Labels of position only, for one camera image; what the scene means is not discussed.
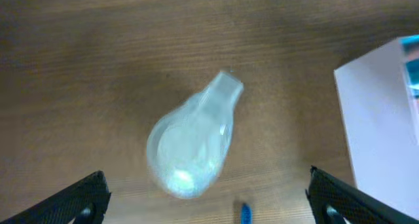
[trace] wooden table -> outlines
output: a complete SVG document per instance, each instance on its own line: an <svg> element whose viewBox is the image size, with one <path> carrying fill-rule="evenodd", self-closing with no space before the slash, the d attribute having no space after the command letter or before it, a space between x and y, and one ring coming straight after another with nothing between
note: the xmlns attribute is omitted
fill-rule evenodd
<svg viewBox="0 0 419 224"><path fill-rule="evenodd" d="M417 0L0 0L0 219L95 170L104 223L313 223L311 164L353 183L333 70L418 32ZM167 195L154 123L220 71L245 85L218 181Z"/></svg>

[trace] white box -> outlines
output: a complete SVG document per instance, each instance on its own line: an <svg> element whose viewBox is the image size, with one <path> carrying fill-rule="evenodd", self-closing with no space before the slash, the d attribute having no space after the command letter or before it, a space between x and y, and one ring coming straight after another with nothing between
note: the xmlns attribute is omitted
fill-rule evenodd
<svg viewBox="0 0 419 224"><path fill-rule="evenodd" d="M357 188L419 219L418 107L398 38L335 70Z"/></svg>

